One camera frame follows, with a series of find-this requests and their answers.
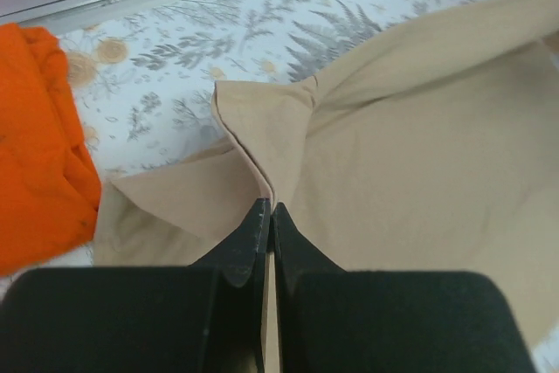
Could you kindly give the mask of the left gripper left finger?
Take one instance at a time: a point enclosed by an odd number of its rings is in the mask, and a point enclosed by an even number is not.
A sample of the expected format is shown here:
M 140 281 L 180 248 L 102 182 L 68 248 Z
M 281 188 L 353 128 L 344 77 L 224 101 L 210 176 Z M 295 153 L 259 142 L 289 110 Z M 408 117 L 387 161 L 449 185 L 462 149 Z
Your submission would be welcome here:
M 1 303 L 4 372 L 260 372 L 269 203 L 189 266 L 51 267 Z

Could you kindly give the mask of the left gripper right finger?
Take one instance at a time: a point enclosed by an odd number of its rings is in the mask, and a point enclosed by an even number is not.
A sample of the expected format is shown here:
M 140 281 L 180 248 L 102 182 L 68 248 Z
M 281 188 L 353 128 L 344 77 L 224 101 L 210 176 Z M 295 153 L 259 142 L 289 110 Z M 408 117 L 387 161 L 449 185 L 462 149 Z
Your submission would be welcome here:
M 532 372 L 507 301 L 464 271 L 347 271 L 272 216 L 285 372 Z

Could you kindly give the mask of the beige t shirt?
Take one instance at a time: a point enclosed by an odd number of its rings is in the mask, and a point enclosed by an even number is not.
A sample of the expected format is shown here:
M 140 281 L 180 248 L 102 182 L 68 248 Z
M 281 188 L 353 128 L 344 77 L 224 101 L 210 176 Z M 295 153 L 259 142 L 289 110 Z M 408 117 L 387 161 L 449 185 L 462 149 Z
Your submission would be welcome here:
M 558 0 L 383 31 L 107 183 L 71 372 L 531 372 L 558 318 Z

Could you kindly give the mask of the folded orange t shirt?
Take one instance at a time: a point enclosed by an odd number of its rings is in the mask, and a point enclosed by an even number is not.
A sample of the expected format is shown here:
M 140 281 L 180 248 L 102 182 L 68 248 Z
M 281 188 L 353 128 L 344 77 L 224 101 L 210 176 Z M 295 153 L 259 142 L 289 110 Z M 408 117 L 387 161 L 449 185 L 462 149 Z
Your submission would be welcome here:
M 58 40 L 42 27 L 1 27 L 1 274 L 93 237 L 100 179 Z

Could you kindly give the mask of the floral table mat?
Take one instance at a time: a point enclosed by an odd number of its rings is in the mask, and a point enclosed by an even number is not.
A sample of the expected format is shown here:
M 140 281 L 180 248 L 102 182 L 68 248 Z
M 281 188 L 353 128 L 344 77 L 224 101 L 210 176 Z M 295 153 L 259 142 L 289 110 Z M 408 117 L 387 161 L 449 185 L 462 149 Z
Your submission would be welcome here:
M 104 182 L 61 265 L 188 264 L 258 197 L 348 269 L 466 269 L 558 369 L 558 0 L 177 0 L 63 35 Z

